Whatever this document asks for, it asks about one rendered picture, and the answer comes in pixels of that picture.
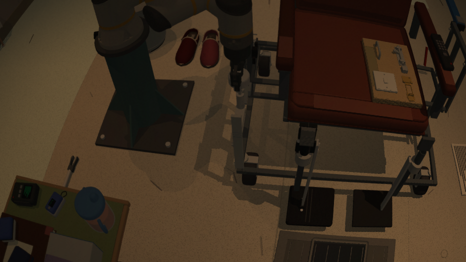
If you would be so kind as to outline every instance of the pair of slippers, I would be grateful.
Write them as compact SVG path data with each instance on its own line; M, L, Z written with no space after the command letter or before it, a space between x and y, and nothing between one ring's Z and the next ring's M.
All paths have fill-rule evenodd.
M179 66L186 66L193 60L200 39L199 31L191 28L184 33L181 44L176 52L175 61ZM219 32L209 30L205 32L200 52L200 64L205 68L213 68L219 62L220 44Z

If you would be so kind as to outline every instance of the red stick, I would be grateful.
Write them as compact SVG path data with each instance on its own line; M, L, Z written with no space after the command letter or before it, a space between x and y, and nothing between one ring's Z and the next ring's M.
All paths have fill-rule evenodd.
M426 66L426 63L427 63L427 51L429 51L429 48L426 46L425 47L425 55L424 55L424 66Z

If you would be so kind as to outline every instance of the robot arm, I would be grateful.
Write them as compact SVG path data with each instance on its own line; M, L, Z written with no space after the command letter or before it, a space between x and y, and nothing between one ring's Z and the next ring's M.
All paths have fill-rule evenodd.
M230 60L230 84L240 91L241 77L253 43L252 0L146 0L149 26L162 32L205 10L218 19L223 53Z

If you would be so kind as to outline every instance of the red armrest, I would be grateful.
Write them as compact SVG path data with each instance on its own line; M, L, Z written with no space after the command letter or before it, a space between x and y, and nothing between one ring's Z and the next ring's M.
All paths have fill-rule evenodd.
M292 71L295 55L295 0L280 1L276 50L276 68Z
M432 57L433 66L435 67L442 93L447 97L453 97L457 92L455 80L453 79L451 71L445 71L442 68L439 55L437 54L434 43L432 42L431 34L437 34L437 31L432 23L431 16L427 11L426 5L421 2L416 2L414 4L414 11L417 14L417 18L419 18L420 28L424 33L427 47L430 50L430 56Z

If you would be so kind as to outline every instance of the black remote control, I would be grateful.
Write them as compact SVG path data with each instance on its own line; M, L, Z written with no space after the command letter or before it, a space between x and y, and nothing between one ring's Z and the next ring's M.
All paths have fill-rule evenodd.
M437 50L438 57L440 58L441 67L446 71L453 71L455 67L453 66L448 50L445 47L444 40L440 34L433 33L430 35L432 38L433 45Z

